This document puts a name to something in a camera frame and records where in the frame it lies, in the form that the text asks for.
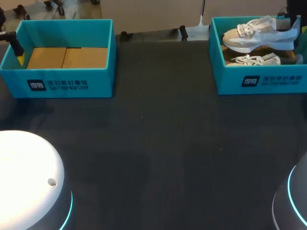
shoe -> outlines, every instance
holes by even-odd
[[[235,63],[230,63],[227,66],[276,66],[280,65],[280,58],[274,54],[268,54],[263,57],[260,56],[252,56],[250,57],[248,54],[243,57],[236,57],[232,60],[235,60]]]
[[[285,32],[276,30],[276,18],[265,16],[247,24],[239,24],[236,29],[227,31],[223,43],[239,53],[250,53],[259,46],[269,46],[277,50],[293,50],[294,41],[300,33],[300,18]]]

blue led light ring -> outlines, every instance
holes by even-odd
[[[291,174],[292,174],[294,168],[291,170],[289,178],[288,178],[288,195],[289,195],[291,205],[292,205],[294,211],[296,212],[297,216],[301,219],[301,221],[305,224],[305,226],[307,226],[307,222],[304,220],[304,218],[301,216],[301,214],[299,214],[298,210],[296,209],[294,202],[292,200],[292,197],[291,197],[291,193],[290,193],[290,178],[291,178]]]
[[[64,221],[62,227],[59,230],[63,230],[64,229],[64,227],[65,227],[65,225],[66,225],[66,223],[67,223],[67,221],[69,219],[69,216],[71,215],[71,210],[72,210],[72,192],[71,192],[71,207],[69,209],[69,212],[68,212],[68,215],[66,217],[66,220]]]

dark mat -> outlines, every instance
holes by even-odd
[[[120,44],[111,99],[14,100],[0,82],[0,128],[58,150],[78,230],[272,229],[307,97],[218,96],[207,45]]]

cardboard box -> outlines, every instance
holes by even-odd
[[[307,65],[280,66],[226,66],[221,45],[222,35],[238,24],[259,17],[212,18],[209,35],[209,54],[219,95],[260,93],[307,92]],[[294,53],[307,60],[307,34],[299,37],[299,46]]]
[[[107,48],[68,48],[62,68],[105,68],[106,59]]]
[[[27,69],[60,69],[62,68],[66,48],[34,48]]]
[[[0,74],[15,98],[112,96],[116,64],[116,41],[112,20],[21,21],[16,32],[17,39],[25,50],[24,65],[20,65],[11,46],[8,47],[0,65]],[[30,68],[33,68],[33,65],[37,68],[36,50],[46,50],[36,48],[42,47],[106,49],[104,55],[101,52],[101,56],[96,58],[97,67],[89,67],[92,62],[84,59],[88,66],[77,69],[54,69],[54,64],[59,66],[55,62],[52,67],[48,66],[46,69],[27,69],[28,65]],[[30,62],[32,54],[36,59],[34,63]],[[45,67],[45,61],[50,58],[48,55],[44,57]]]

printed logo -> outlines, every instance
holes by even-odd
[[[255,87],[258,84],[260,76],[245,76],[242,82],[242,87]]]
[[[43,80],[27,80],[32,91],[46,91]]]

